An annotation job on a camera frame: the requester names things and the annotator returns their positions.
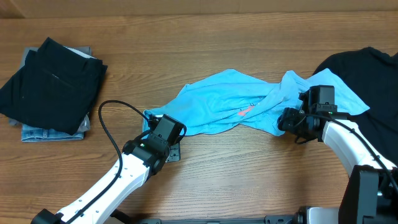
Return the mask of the light blue t-shirt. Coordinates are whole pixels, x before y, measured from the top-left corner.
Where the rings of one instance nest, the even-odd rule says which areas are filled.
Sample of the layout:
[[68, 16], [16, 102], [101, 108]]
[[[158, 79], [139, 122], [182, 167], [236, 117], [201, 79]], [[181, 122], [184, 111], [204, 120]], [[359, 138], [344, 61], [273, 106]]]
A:
[[279, 83], [268, 83], [228, 69], [192, 84], [186, 84], [172, 101], [160, 108], [145, 110], [146, 116], [166, 114], [187, 127], [186, 134], [218, 134], [239, 124], [275, 136], [283, 131], [277, 120], [285, 108], [300, 108], [299, 94], [311, 86], [335, 88], [339, 112], [359, 115], [369, 106], [344, 81], [324, 69], [304, 79], [290, 70]]

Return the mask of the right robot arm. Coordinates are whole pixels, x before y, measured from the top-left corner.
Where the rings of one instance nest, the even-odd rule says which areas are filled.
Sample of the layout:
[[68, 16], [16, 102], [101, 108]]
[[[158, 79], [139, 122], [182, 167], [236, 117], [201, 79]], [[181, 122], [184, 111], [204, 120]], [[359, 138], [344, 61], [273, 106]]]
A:
[[348, 113], [338, 112], [333, 86], [312, 86], [299, 99], [301, 107], [285, 108], [278, 128], [294, 134], [296, 144], [325, 143], [349, 181], [338, 208], [301, 207], [289, 223], [397, 223], [397, 166], [377, 152]]

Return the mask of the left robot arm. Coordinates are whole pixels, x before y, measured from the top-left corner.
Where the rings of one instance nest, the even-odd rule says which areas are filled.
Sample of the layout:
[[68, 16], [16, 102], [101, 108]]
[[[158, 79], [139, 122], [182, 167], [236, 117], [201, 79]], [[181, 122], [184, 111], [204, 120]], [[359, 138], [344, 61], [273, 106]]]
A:
[[123, 146], [113, 167], [87, 192], [57, 213], [40, 211], [31, 224], [105, 223], [133, 191], [156, 175], [187, 127], [168, 115], [150, 116], [152, 127]]

